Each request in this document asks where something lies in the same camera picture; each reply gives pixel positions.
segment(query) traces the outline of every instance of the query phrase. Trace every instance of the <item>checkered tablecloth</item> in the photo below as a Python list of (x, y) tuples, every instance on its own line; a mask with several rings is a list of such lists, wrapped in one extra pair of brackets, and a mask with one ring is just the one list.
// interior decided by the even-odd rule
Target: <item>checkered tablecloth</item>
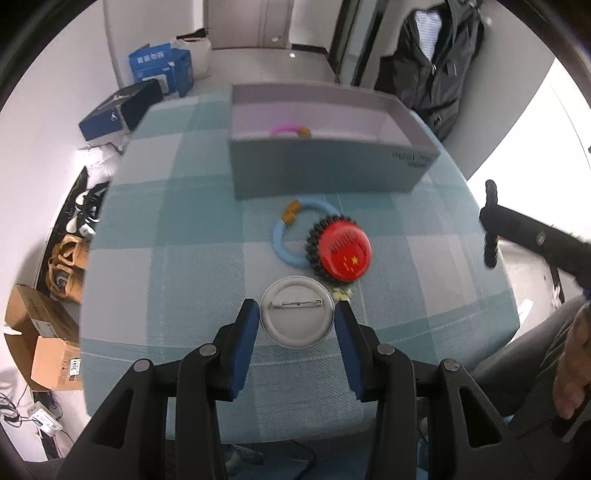
[[(227, 94), (163, 102), (128, 146), (86, 273), (82, 368), (90, 414), (135, 360), (181, 359), (234, 321), (244, 298), (260, 300), (289, 275), (311, 276), (283, 264), (271, 247), (272, 227), (293, 197), (234, 199), (229, 112)], [(352, 307), (382, 342), (413, 359), (454, 357), (469, 367), (510, 340), (519, 325), (512, 292), (502, 265), (483, 265), (478, 207), (443, 147), (411, 193), (318, 197), (371, 240), (374, 258), (353, 286)], [(299, 214), (287, 248), (303, 254), (321, 215)], [(349, 391), (334, 330), (293, 350), (259, 329), (245, 389), (218, 410), (222, 440), (251, 443), (353, 426), (371, 418), (375, 405)], [(170, 437), (173, 401), (168, 420)]]

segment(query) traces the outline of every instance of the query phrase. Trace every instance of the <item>brown cardboard box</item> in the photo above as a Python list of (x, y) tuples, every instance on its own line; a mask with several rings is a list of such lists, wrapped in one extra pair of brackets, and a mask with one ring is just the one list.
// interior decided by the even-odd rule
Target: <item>brown cardboard box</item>
[(78, 325), (61, 303), (33, 288), (14, 285), (5, 322), (21, 332), (4, 338), (32, 390), (82, 388)]

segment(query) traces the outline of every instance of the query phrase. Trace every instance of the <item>blue shoe box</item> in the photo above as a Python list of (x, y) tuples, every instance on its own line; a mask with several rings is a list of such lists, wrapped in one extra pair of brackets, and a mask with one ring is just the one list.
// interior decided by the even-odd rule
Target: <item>blue shoe box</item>
[(136, 82), (156, 79), (165, 95), (178, 92), (184, 97), (193, 88), (191, 52), (170, 43), (136, 50), (129, 55), (129, 66)]
[(157, 80), (134, 83), (107, 98), (78, 126), (86, 141), (118, 131), (128, 134), (136, 129), (148, 108), (162, 99)]

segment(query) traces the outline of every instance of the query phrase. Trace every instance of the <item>power strip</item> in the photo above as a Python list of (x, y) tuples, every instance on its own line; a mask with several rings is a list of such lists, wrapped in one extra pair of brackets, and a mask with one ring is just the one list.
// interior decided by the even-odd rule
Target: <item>power strip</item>
[(37, 401), (27, 410), (29, 419), (31, 419), (39, 429), (44, 431), (48, 436), (53, 437), (56, 432), (63, 430), (61, 423), (57, 421), (53, 413), (51, 413), (45, 406)]

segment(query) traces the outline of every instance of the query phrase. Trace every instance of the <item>pink ring toy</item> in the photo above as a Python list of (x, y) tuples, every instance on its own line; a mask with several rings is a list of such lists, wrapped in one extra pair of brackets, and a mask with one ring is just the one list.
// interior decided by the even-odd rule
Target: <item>pink ring toy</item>
[(271, 136), (274, 137), (283, 132), (293, 132), (298, 135), (298, 137), (311, 137), (312, 132), (308, 127), (304, 127), (303, 125), (282, 125), (280, 127), (276, 127), (271, 130)]

